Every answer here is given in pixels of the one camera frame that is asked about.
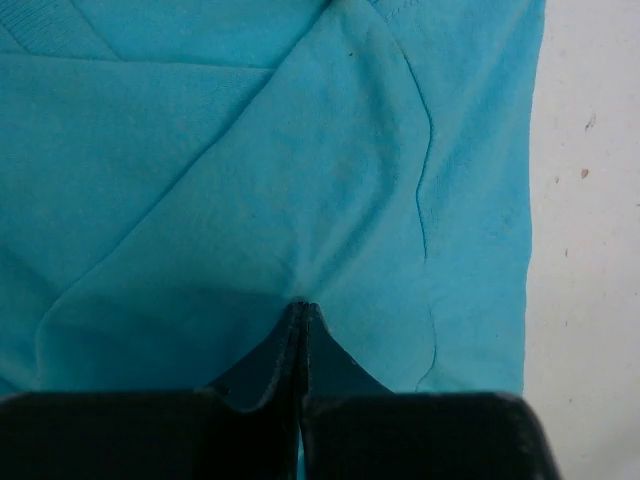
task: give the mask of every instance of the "folded garment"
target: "folded garment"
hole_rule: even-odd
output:
[[[0,393],[192,388],[293,299],[522,389],[542,0],[0,0]]]

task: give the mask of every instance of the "blue cloth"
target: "blue cloth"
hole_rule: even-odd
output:
[[[0,0],[0,393],[190,388],[287,303],[522,389],[539,0]]]

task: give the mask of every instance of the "brown spot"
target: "brown spot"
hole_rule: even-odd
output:
[[[596,126],[596,112],[593,112],[591,114],[591,117],[589,117],[589,121],[584,126],[584,131],[586,132],[586,131],[592,129],[593,127],[595,127],[595,126]]]

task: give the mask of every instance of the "white surface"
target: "white surface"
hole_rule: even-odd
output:
[[[548,0],[526,397],[566,480],[640,479],[639,90],[640,0]]]

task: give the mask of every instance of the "turquoise fabric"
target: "turquoise fabric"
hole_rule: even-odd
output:
[[[538,0],[0,0],[0,393],[191,388],[290,301],[522,389]]]

